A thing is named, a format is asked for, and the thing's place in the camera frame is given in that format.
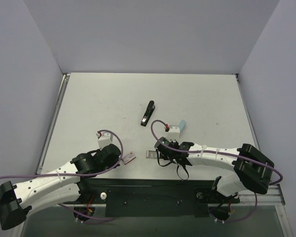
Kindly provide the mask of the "red white staple box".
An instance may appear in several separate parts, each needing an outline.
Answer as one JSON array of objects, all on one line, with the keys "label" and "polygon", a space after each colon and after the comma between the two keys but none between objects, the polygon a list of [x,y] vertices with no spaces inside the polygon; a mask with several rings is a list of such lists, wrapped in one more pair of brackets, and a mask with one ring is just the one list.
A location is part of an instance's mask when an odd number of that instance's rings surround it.
[{"label": "red white staple box", "polygon": [[131,162],[132,160],[134,160],[135,158],[136,158],[136,155],[133,152],[130,152],[122,158],[122,161],[123,161],[124,165],[126,165],[129,162]]}]

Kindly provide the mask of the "light blue white stapler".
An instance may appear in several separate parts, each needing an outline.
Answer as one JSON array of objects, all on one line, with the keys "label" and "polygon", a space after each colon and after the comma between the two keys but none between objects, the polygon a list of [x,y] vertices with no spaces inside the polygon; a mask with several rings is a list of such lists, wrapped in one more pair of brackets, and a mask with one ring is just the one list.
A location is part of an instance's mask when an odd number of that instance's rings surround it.
[{"label": "light blue white stapler", "polygon": [[186,121],[184,119],[181,120],[178,125],[179,130],[182,131],[184,129],[185,125],[186,125]]}]

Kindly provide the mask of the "black stapler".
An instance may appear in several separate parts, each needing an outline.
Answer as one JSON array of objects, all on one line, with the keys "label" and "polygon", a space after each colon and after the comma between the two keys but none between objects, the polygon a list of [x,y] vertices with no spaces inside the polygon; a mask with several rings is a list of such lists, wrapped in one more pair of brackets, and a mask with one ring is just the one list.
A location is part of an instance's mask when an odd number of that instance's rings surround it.
[{"label": "black stapler", "polygon": [[141,126],[146,127],[154,110],[155,110],[155,102],[153,100],[150,100],[146,108],[146,111],[141,119],[141,123],[140,123]]}]

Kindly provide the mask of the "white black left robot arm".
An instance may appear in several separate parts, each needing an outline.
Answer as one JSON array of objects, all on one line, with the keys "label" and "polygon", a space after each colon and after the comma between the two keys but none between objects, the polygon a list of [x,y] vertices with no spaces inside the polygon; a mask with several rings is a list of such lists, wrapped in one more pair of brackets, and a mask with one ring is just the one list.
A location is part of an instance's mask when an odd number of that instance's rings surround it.
[{"label": "white black left robot arm", "polygon": [[61,201],[60,189],[78,184],[83,179],[93,178],[116,168],[123,155],[123,149],[109,144],[101,149],[79,154],[63,166],[42,175],[33,175],[29,181],[13,184],[12,176],[0,185],[0,227],[12,229],[27,219],[34,203],[42,197],[56,192]]}]

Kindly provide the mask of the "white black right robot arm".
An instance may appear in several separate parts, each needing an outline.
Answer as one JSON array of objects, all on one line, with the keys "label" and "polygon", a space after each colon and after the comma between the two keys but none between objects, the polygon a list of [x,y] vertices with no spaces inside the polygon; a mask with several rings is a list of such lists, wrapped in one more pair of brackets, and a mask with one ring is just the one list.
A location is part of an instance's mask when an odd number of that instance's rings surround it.
[{"label": "white black right robot arm", "polygon": [[179,144],[161,137],[154,147],[159,152],[159,158],[184,170],[187,166],[205,165],[231,171],[230,175],[219,175],[210,190],[211,198],[216,202],[244,190],[261,195],[268,191],[274,163],[250,144],[220,149],[193,142]]}]

